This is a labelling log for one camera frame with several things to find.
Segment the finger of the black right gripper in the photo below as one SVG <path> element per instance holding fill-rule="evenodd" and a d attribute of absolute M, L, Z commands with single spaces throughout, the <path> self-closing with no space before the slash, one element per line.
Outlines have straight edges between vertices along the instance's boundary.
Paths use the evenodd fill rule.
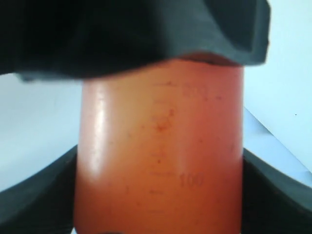
<path fill-rule="evenodd" d="M 3 0 L 0 72 L 86 79 L 180 58 L 266 61 L 266 0 Z"/>

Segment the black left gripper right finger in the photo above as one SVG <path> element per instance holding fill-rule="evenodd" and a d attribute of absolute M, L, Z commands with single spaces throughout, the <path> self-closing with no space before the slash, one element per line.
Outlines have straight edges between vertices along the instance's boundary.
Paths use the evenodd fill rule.
<path fill-rule="evenodd" d="M 243 234 L 311 234 L 312 189 L 243 151 Z"/>

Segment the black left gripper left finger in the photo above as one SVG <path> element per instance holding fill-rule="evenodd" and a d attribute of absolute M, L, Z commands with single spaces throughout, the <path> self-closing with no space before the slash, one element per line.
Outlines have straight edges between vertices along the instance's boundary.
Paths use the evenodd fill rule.
<path fill-rule="evenodd" d="M 69 234 L 73 229 L 77 147 L 0 194 L 2 234 Z"/>

